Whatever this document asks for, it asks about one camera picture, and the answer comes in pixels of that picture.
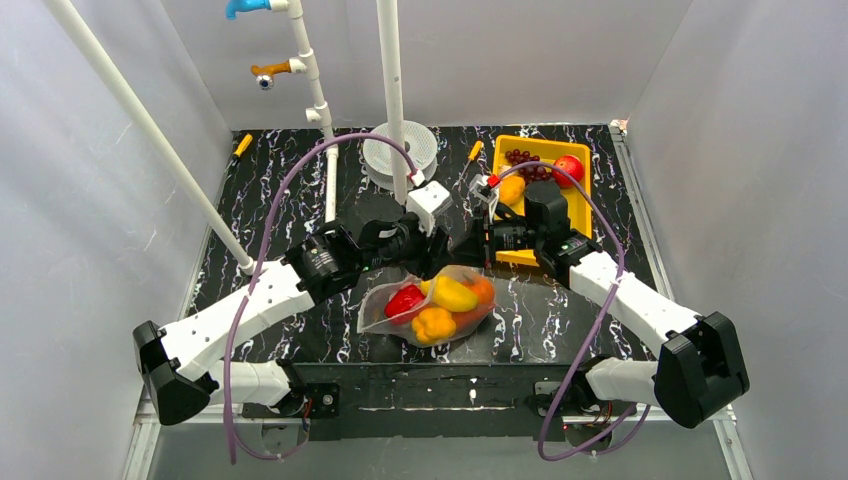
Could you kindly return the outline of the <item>yellow toy mango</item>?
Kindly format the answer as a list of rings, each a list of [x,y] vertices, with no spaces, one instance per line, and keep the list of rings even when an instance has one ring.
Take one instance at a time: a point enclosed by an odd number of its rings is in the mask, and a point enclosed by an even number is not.
[[[469,312],[479,304],[477,295],[471,289],[449,276],[437,276],[428,283],[427,290],[435,304],[450,312]]]

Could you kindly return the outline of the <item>red bell pepper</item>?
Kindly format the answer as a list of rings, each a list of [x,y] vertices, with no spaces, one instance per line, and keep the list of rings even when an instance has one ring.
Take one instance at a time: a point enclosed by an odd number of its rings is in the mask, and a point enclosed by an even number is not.
[[[391,325],[404,325],[415,317],[413,310],[426,300],[426,295],[414,285],[398,290],[384,307],[384,315]]]

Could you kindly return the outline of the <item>clear zip top bag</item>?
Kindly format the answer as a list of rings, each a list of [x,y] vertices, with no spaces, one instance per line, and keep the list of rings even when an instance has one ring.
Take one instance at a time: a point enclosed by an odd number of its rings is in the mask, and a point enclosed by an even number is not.
[[[409,344],[419,347],[431,347],[431,346],[439,346],[443,344],[447,344],[456,340],[463,339],[471,334],[473,334],[483,320],[494,310],[494,308],[489,312],[489,314],[479,323],[479,325],[474,329],[468,330],[459,330],[457,327],[456,333],[448,340],[443,340],[436,344],[425,345],[419,343],[416,340],[415,333],[412,329],[411,322],[404,325],[391,325],[389,320],[384,315],[384,307],[389,301],[389,299],[401,288],[407,285],[414,284],[418,286],[421,291],[426,295],[426,300],[422,302],[417,308],[413,310],[413,313],[416,315],[421,311],[428,307],[440,307],[435,304],[431,296],[428,294],[428,283],[434,280],[437,276],[449,276],[453,279],[462,283],[466,280],[474,280],[479,279],[480,277],[484,277],[482,274],[478,273],[474,269],[470,267],[464,266],[447,266],[443,268],[433,279],[431,280],[421,280],[414,276],[409,276],[401,282],[391,283],[380,285],[368,291],[365,295],[362,305],[359,310],[358,319],[357,319],[357,332],[360,334],[375,334],[375,335],[389,335],[401,338],[407,341]]]

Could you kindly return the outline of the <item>yellow bell pepper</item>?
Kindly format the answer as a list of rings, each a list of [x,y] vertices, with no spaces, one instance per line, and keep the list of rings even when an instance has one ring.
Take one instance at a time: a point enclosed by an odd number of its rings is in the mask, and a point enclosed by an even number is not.
[[[442,307],[421,310],[411,322],[416,340],[432,345],[450,339],[457,331],[452,313]]]

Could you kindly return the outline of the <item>small orange pumpkin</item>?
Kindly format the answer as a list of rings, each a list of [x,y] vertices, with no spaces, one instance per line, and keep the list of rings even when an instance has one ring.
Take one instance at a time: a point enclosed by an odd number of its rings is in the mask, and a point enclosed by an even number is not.
[[[495,289],[485,277],[463,281],[462,285],[476,295],[478,305],[472,311],[454,313],[453,320],[459,330],[474,329],[495,307]]]

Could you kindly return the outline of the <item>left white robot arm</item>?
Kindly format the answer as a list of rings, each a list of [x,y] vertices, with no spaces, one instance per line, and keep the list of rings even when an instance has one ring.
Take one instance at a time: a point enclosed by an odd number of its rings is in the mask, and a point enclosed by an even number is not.
[[[290,409],[297,414],[315,388],[291,362],[235,362],[236,346],[284,319],[352,289],[366,272],[401,267],[435,276],[449,259],[449,234],[423,232],[416,215],[370,221],[364,243],[333,221],[287,250],[258,278],[210,307],[170,324],[147,321],[133,331],[137,368],[161,424],[182,423],[225,402]]]

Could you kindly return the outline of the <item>yellow plastic bin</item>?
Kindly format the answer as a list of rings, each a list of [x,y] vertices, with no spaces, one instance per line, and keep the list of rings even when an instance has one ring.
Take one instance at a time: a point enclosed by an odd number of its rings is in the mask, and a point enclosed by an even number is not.
[[[538,155],[542,162],[549,164],[553,164],[557,159],[564,155],[574,155],[578,157],[585,168],[585,176],[580,185],[587,194],[591,193],[590,150],[586,145],[537,138],[525,138],[513,135],[499,135],[495,141],[495,153],[492,160],[492,170],[495,173],[503,173],[511,167],[505,159],[505,152],[512,149],[529,150],[533,155]],[[529,185],[530,183],[526,181],[525,192]],[[568,202],[568,216],[571,227],[591,238],[593,236],[592,208],[589,203],[575,187],[570,189],[561,189],[560,194]],[[523,215],[524,197],[520,203],[510,208],[517,215]]]

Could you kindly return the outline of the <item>orange toy fruit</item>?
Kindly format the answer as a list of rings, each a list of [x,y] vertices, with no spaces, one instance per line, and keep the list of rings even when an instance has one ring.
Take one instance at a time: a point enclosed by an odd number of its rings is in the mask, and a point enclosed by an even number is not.
[[[499,184],[499,201],[507,206],[514,206],[523,200],[526,181],[521,175],[511,175]]]

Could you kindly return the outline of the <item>red toy apple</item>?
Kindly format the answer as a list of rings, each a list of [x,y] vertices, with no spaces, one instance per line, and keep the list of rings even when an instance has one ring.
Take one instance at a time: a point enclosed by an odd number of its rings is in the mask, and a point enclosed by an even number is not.
[[[557,159],[553,165],[555,170],[551,176],[560,189],[570,189],[582,182],[585,176],[585,168],[580,159],[574,155],[564,155]]]

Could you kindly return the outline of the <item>white filament spool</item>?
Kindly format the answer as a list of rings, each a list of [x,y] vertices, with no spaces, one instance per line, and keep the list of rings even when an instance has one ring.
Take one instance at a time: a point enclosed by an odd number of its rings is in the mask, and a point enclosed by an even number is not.
[[[438,143],[435,134],[425,125],[404,120],[402,123],[404,146],[414,165],[421,170],[427,180],[431,179],[437,168],[436,155]],[[379,188],[393,191],[392,158],[394,149],[389,145],[367,139],[362,144],[365,170],[371,182]]]

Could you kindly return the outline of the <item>orange tap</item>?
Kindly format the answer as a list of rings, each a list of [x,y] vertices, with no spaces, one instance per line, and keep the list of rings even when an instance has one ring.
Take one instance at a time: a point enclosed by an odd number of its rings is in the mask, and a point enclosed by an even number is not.
[[[273,88],[277,75],[290,72],[291,66],[288,61],[264,66],[252,65],[250,67],[250,73],[255,77],[257,85],[263,91]]]

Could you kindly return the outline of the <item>blue tap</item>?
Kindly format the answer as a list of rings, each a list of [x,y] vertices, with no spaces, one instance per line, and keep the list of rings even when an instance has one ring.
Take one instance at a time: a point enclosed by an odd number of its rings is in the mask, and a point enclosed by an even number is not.
[[[239,13],[271,9],[270,0],[228,0],[225,8],[225,16],[228,20],[235,20]]]

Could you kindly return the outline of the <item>yellow handled screwdriver centre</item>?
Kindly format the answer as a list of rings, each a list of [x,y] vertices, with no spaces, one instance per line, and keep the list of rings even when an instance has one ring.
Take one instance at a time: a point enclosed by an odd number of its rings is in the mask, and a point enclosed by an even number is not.
[[[467,161],[464,164],[464,167],[462,168],[462,170],[460,172],[460,176],[459,176],[459,179],[457,180],[457,183],[460,183],[460,181],[463,180],[466,177],[466,174],[467,174],[469,167],[477,161],[482,149],[483,149],[483,141],[480,140],[480,139],[476,140],[474,142],[474,144],[472,145],[472,147],[471,147],[471,149],[470,149],[470,151],[467,155]]]

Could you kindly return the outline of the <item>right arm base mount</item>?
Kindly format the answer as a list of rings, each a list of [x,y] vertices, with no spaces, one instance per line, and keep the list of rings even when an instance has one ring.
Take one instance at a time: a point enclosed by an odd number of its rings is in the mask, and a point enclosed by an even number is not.
[[[574,424],[563,423],[565,438],[573,446],[600,433],[629,408],[628,402],[599,400],[590,388],[587,380],[590,368],[607,359],[609,356],[602,355],[582,362],[555,409],[555,419],[565,416],[579,417]],[[533,386],[534,392],[525,398],[524,404],[533,413],[544,417],[559,387],[559,381],[536,382]]]

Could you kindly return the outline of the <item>white pvc pipe frame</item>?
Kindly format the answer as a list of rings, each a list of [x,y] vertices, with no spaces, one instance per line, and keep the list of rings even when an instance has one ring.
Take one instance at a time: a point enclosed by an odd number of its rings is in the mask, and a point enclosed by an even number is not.
[[[388,137],[402,145],[403,137],[403,101],[401,88],[400,43],[398,32],[398,12],[395,1],[378,1],[377,19],[380,39],[382,73],[387,113]],[[295,40],[298,45],[298,55],[289,60],[293,70],[306,74],[313,93],[313,107],[310,119],[320,123],[325,136],[333,136],[332,119],[326,99],[323,96],[318,67],[314,52],[310,46],[305,23],[303,8],[299,1],[272,1],[270,8],[274,12],[286,12],[290,18]],[[337,212],[337,173],[339,152],[336,147],[329,149],[326,154],[326,209],[325,219],[331,221]],[[415,174],[415,166],[407,168],[403,155],[393,151],[390,156],[392,172],[392,193],[398,203],[403,204],[407,197],[407,180],[411,173]]]

